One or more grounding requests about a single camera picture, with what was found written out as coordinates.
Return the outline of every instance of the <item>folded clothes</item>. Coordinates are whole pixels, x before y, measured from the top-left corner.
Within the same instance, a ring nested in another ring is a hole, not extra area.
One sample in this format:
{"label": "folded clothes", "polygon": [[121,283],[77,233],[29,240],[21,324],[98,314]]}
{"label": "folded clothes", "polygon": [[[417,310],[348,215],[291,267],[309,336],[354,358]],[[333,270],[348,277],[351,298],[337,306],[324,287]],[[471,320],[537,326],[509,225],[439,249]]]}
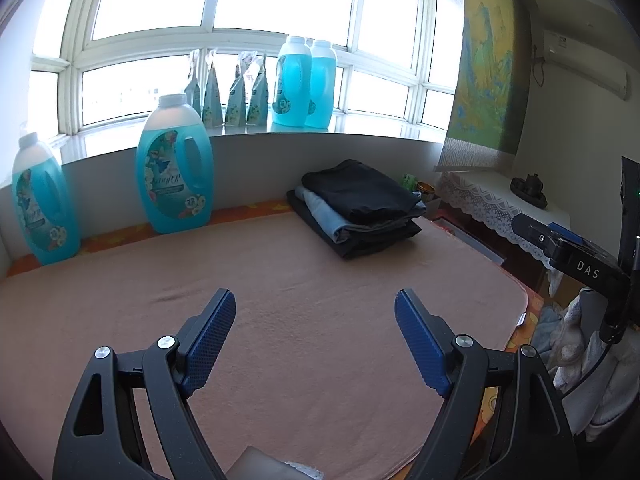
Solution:
{"label": "folded clothes", "polygon": [[396,220],[374,222],[372,224],[354,224],[340,213],[335,212],[327,202],[304,186],[296,188],[296,197],[302,200],[322,230],[337,244],[347,241],[354,232],[383,233],[392,231],[406,224],[411,218],[422,216],[426,207],[418,202],[407,215]]}
{"label": "folded clothes", "polygon": [[417,235],[421,229],[411,220],[408,220],[402,227],[379,234],[354,232],[353,236],[341,244],[336,244],[322,230],[316,219],[313,217],[306,204],[296,196],[296,192],[291,190],[287,193],[287,201],[300,218],[319,235],[337,254],[348,260],[357,256],[378,253],[391,245]]}
{"label": "folded clothes", "polygon": [[420,201],[385,174],[352,159],[335,168],[307,173],[302,185],[354,224],[404,218]]}

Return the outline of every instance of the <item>window sill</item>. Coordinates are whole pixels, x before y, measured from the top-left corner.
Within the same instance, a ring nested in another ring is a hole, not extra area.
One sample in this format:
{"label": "window sill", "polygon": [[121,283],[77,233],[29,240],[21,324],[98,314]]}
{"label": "window sill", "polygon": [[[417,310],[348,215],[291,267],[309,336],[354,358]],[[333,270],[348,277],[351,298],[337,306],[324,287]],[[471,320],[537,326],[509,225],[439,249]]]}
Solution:
{"label": "window sill", "polygon": [[[94,126],[76,136],[57,136],[49,141],[54,156],[61,164],[91,158],[106,153],[135,148],[146,118],[136,117],[111,124]],[[269,116],[267,126],[246,126],[242,128],[220,126],[208,130],[209,137],[264,134],[351,134],[398,139],[423,140],[443,143],[446,131],[424,124],[410,124],[404,120],[375,114],[334,113],[328,129],[288,128],[274,124]]]}

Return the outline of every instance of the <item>blue gripper pad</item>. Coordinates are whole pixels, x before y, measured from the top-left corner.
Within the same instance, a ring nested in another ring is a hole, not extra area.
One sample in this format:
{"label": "blue gripper pad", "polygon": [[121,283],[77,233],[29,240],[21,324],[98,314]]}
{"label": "blue gripper pad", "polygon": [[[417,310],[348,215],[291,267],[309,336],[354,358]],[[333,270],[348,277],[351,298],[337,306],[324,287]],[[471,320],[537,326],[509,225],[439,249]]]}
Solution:
{"label": "blue gripper pad", "polygon": [[[453,339],[453,332],[442,318],[428,313],[411,289],[398,292],[395,313],[398,326],[424,383],[436,390],[441,397],[447,398],[452,383],[447,376],[446,352],[452,351],[450,341]],[[433,328],[439,333],[432,333],[428,324],[435,324]]]}
{"label": "blue gripper pad", "polygon": [[558,233],[562,238],[565,238],[576,245],[584,245],[584,240],[580,235],[577,235],[573,231],[569,231],[569,229],[566,229],[555,222],[552,222],[547,227],[549,230]]}
{"label": "blue gripper pad", "polygon": [[178,388],[185,398],[207,382],[235,318],[236,298],[221,288],[193,323],[184,341],[180,341],[178,354],[184,356],[184,377]]}

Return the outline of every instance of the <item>white wall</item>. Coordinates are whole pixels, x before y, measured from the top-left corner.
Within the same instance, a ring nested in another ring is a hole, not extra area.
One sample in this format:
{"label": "white wall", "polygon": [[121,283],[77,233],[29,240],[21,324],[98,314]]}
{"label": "white wall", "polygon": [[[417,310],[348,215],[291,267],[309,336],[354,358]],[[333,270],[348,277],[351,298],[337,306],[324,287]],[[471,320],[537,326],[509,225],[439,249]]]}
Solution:
{"label": "white wall", "polygon": [[[358,160],[399,180],[411,173],[433,182],[442,144],[349,134],[212,137],[214,208],[282,199],[307,171]],[[83,237],[146,222],[134,178],[135,149],[95,156],[63,170]],[[12,258],[30,251],[20,232],[10,187],[0,189],[0,233]]]}
{"label": "white wall", "polygon": [[23,0],[0,36],[0,183],[10,177],[27,120],[31,49],[44,0]]}
{"label": "white wall", "polygon": [[572,230],[618,254],[620,157],[640,162],[640,73],[627,67],[630,98],[547,64],[530,85],[514,175],[538,173],[544,193],[571,215]]}

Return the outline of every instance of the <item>orange bedsheet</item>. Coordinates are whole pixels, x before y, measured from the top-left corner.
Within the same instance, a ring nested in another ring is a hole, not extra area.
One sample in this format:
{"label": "orange bedsheet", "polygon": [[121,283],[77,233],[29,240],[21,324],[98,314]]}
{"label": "orange bedsheet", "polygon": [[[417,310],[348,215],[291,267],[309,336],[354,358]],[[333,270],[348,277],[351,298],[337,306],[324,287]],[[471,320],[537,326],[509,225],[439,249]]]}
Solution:
{"label": "orange bedsheet", "polygon": [[[233,222],[236,220],[246,220],[249,218],[257,218],[260,216],[268,216],[280,213],[290,212],[291,208],[284,201],[271,200],[268,202],[261,202],[257,204],[250,204],[245,206],[233,207],[229,209],[219,209],[213,212],[209,225],[219,224],[224,222]],[[97,236],[92,236],[82,240],[80,251],[75,258],[81,257],[83,254],[97,253],[113,247],[138,242],[140,240],[146,240],[160,236],[153,231],[151,225],[148,223],[139,224],[124,229],[119,229],[111,233],[105,233]],[[36,260],[33,254],[28,254],[19,258],[14,262],[8,272],[8,276],[15,276],[22,272],[28,272],[29,270],[37,269],[40,264]],[[531,290],[529,287],[522,285],[527,291],[529,298],[529,304],[527,306],[527,315],[524,324],[517,328],[507,345],[507,352],[515,352],[516,349],[523,344],[531,342],[533,331],[538,324],[538,317],[543,306],[543,298]],[[497,388],[488,388],[484,394],[482,400],[482,408],[474,432],[474,439],[480,431],[486,426],[488,421],[494,414],[495,399],[497,395]],[[408,464],[402,470],[400,470],[392,480],[402,480],[409,472],[411,464]]]}

